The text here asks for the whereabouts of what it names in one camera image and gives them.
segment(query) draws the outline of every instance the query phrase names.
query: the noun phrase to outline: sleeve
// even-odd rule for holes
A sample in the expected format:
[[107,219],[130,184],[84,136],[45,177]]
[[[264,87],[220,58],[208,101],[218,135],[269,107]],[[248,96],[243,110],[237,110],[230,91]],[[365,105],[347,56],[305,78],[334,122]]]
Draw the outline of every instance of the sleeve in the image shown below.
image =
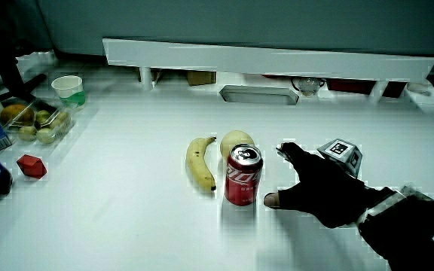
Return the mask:
[[393,271],[434,270],[433,199],[395,193],[364,217],[359,233]]

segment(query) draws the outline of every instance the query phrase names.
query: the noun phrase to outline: red cube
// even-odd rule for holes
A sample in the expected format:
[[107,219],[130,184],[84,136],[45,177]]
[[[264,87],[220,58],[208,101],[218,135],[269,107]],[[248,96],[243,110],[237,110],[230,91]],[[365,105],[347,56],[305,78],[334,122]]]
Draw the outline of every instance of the red cube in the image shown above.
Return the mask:
[[27,154],[18,159],[17,164],[24,175],[33,178],[40,179],[47,172],[41,159]]

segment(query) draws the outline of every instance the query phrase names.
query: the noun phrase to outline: yellow fruit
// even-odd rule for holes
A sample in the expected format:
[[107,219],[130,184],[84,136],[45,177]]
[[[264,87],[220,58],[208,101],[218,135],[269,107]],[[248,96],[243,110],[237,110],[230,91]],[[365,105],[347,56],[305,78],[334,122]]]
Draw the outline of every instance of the yellow fruit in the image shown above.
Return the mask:
[[46,110],[41,110],[36,113],[36,120],[39,123],[44,123],[51,116],[50,112]]
[[69,114],[67,112],[61,111],[57,115],[57,120],[61,120],[61,122],[65,122],[65,120],[69,119]]
[[192,140],[185,156],[185,161],[195,181],[207,191],[214,191],[216,188],[214,176],[207,167],[204,159],[207,146],[214,141],[215,137]]
[[[19,113],[21,113],[26,108],[25,105],[14,104],[8,105],[1,111],[0,121],[3,125],[13,120]],[[22,122],[24,126],[31,126],[35,121],[35,112],[28,108],[26,109],[21,117],[17,120]]]
[[55,128],[61,126],[61,124],[63,124],[61,122],[61,120],[55,119],[55,120],[51,121],[51,123],[50,123],[50,129],[55,129]]
[[53,134],[53,130],[49,128],[43,128],[40,129],[36,133],[36,138],[41,142],[45,144],[50,144],[54,141],[55,136]]
[[33,126],[23,126],[18,131],[18,136],[24,141],[33,141],[36,139],[36,128]]
[[224,160],[227,160],[227,157],[229,156],[232,148],[240,143],[247,143],[253,145],[254,141],[252,140],[250,135],[239,130],[234,130],[232,132],[229,132],[227,135],[224,135],[222,141],[220,142],[220,153],[222,154],[222,158],[224,158]]

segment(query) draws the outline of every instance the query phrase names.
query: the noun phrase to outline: clear plastic container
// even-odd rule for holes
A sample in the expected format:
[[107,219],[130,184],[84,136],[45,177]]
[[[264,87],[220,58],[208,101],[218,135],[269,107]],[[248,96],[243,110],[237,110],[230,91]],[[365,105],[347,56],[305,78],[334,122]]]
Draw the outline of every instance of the clear plastic container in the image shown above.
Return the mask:
[[37,142],[38,144],[51,145],[65,137],[68,131],[75,125],[73,108],[63,106],[58,99],[36,99],[27,104],[16,101],[13,105],[24,105],[25,108],[7,123],[2,123],[3,130],[11,142]]

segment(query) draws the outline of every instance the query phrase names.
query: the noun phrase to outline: banana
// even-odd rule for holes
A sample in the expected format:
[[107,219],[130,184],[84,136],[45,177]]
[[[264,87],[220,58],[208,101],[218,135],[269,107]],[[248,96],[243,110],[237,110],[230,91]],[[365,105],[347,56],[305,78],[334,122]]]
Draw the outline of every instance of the banana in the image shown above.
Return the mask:
[[195,181],[197,181],[204,190],[209,191],[215,190],[215,179],[205,164],[204,157],[207,146],[216,139],[215,136],[212,136],[206,139],[197,138],[192,140],[187,148],[187,155],[185,157],[187,166],[192,172]]

